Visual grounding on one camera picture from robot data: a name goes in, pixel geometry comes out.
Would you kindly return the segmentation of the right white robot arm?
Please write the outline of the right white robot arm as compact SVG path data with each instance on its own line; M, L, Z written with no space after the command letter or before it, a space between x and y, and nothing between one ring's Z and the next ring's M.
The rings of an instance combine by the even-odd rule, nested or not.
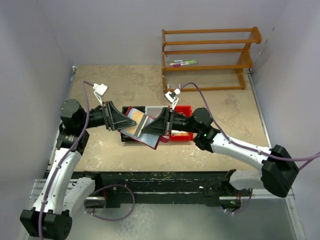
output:
M253 167L254 171L233 171L222 183L222 190L228 196L243 189L264 188L277 197L287 197L299 173L289 152L281 145L268 148L233 140L214 128L212 122L213 118L204 107L197 108L191 116L164 107L160 115L141 131L158 136L171 131L195 133L193 142L200 150L229 156Z

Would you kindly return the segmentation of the red leather card holder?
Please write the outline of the red leather card holder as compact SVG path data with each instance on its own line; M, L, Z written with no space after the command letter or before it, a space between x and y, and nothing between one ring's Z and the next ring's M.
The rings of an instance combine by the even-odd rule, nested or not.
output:
M157 149L159 143L166 144L170 141L169 137L167 136L144 132L144 128L155 120L146 113L134 108L133 106L130 106L126 111L125 116L130 120L133 120L136 125L121 129L119 132L122 135L127 136L131 140L144 144L153 150Z

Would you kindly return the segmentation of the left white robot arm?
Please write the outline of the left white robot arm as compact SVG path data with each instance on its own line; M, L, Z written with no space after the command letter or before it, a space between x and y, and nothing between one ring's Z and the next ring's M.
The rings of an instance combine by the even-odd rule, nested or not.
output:
M71 186L75 167L89 140L88 128L105 125L109 131L133 127L137 123L118 111L111 101L84 110L76 99L61 106L61 124L52 167L37 200L24 209L20 221L31 237L65 240L72 227L72 216L87 196L103 191L99 173L85 173Z

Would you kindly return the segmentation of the red plastic bin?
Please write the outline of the red plastic bin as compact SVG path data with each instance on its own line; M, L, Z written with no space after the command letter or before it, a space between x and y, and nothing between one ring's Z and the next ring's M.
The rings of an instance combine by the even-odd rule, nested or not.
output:
M190 105L177 105L174 109L179 114L182 114L185 117L190 117L192 115L192 107ZM169 135L169 139L171 142L189 142L193 140L194 134L192 132L188 132L189 136L182 137L172 137L171 133Z

